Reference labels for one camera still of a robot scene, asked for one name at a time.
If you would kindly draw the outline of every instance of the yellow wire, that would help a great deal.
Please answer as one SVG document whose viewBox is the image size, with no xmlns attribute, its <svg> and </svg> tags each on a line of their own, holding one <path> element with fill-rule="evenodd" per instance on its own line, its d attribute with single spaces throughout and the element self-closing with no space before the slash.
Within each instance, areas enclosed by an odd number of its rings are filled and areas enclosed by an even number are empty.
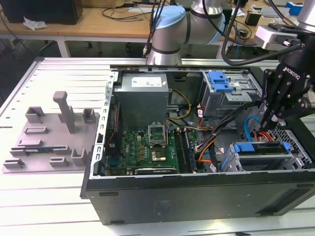
<svg viewBox="0 0 315 236">
<path fill-rule="evenodd" d="M 180 94 L 186 101 L 187 101 L 187 103 L 188 103 L 188 111 L 187 111 L 187 113 L 185 114 L 185 115 L 182 115 L 182 116 L 180 116 L 180 117 L 169 117 L 169 118 L 166 118 L 166 119 L 182 119 L 182 118 L 185 118 L 186 116 L 188 116 L 189 114 L 190 114 L 190 111 L 191 111 L 191 104 L 190 104 L 190 102 L 188 101 L 188 99 L 181 93 L 181 92 L 179 92 L 178 90 L 176 90 L 176 89 L 173 89 L 175 92 L 177 92 L 178 94 Z"/>
</svg>

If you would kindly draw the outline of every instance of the wire bundle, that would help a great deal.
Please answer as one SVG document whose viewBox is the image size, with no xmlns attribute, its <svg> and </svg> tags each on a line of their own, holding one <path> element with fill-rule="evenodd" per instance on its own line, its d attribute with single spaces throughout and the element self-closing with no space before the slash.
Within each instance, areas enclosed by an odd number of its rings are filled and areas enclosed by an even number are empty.
<svg viewBox="0 0 315 236">
<path fill-rule="evenodd" d="M 163 11 L 165 2 L 166 2 L 166 0 L 163 0 L 163 2 L 162 2 L 162 0 L 159 1 L 155 16 L 154 16 L 154 8 L 155 8 L 155 5 L 157 4 L 157 0 L 154 0 L 154 2 L 153 2 L 152 11 L 151 11 L 151 19 L 150 19 L 150 33 L 149 33 L 149 37 L 148 37 L 148 40 L 146 42 L 146 45 L 143 48 L 143 58 L 145 58 L 147 53 L 148 53 L 148 46 L 149 46 L 149 44 L 153 38 L 153 35 L 156 31 L 158 20 L 159 20 L 159 17 Z"/>
<path fill-rule="evenodd" d="M 210 146 L 214 143 L 214 141 L 217 139 L 218 134 L 221 132 L 221 130 L 226 127 L 227 124 L 230 122 L 234 121 L 238 115 L 243 111 L 246 110 L 250 107 L 255 107 L 255 106 L 260 106 L 262 101 L 255 101 L 255 102 L 250 102 L 246 103 L 240 107 L 238 107 L 236 110 L 225 116 L 219 123 L 218 125 L 211 131 L 211 137 L 201 143 L 199 146 L 196 148 L 197 153 L 201 153 L 200 157 L 198 159 L 198 162 L 204 162 L 205 160 L 202 160 L 202 157 L 207 149 L 210 148 Z"/>
</svg>

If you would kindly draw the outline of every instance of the wooden desk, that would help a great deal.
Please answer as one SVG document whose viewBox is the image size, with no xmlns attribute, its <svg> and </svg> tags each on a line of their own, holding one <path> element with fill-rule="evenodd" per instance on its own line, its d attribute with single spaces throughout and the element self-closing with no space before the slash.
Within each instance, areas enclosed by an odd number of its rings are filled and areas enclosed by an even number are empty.
<svg viewBox="0 0 315 236">
<path fill-rule="evenodd" d="M 249 0 L 244 12 L 248 11 L 252 5 L 267 6 L 265 3 L 256 0 Z M 113 14 L 114 17 L 126 17 L 138 13 L 124 12 Z M 19 39 L 55 40 L 58 43 L 62 57 L 70 57 L 67 41 L 95 41 L 95 42 L 146 42 L 149 35 L 149 21 L 144 16 L 143 21 L 120 22 L 102 16 L 100 8 L 84 8 L 82 17 L 76 25 L 47 24 L 48 28 L 37 29 L 35 31 L 26 28 L 23 24 L 12 24 L 4 17 L 8 27 L 18 36 Z M 244 23 L 245 16 L 237 17 L 237 21 Z M 267 25 L 272 19 L 260 18 L 259 25 Z M 251 27 L 252 36 L 248 41 L 253 41 L 257 27 Z M 239 24 L 238 28 L 246 29 Z M 234 38 L 235 32 L 232 30 L 230 37 Z M 4 24 L 0 22 L 0 38 L 13 38 Z"/>
</svg>

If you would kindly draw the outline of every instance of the white paper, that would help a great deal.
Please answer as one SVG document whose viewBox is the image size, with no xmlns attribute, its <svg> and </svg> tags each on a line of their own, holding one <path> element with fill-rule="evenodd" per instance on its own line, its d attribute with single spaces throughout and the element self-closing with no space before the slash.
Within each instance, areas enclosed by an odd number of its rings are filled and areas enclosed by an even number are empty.
<svg viewBox="0 0 315 236">
<path fill-rule="evenodd" d="M 212 170 L 213 173 L 217 172 L 216 167 L 212 163 L 210 164 L 210 169 Z"/>
<path fill-rule="evenodd" d="M 162 87 L 161 77 L 133 77 L 131 87 Z"/>
<path fill-rule="evenodd" d="M 44 21 L 31 21 L 26 17 L 24 17 L 23 25 L 31 30 L 47 28 L 47 25 Z"/>
<path fill-rule="evenodd" d="M 245 13 L 241 9 L 238 9 L 236 16 L 245 16 Z"/>
</svg>

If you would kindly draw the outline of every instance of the black box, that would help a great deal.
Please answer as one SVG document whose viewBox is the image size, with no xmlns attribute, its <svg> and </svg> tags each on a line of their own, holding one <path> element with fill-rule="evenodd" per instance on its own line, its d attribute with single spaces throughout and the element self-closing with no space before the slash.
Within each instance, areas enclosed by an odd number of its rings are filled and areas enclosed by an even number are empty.
<svg viewBox="0 0 315 236">
<path fill-rule="evenodd" d="M 249 12 L 245 19 L 245 24 L 248 26 L 257 26 L 261 13 Z"/>
<path fill-rule="evenodd" d="M 82 15 L 81 0 L 0 0 L 11 23 L 32 21 L 75 25 Z"/>
</svg>

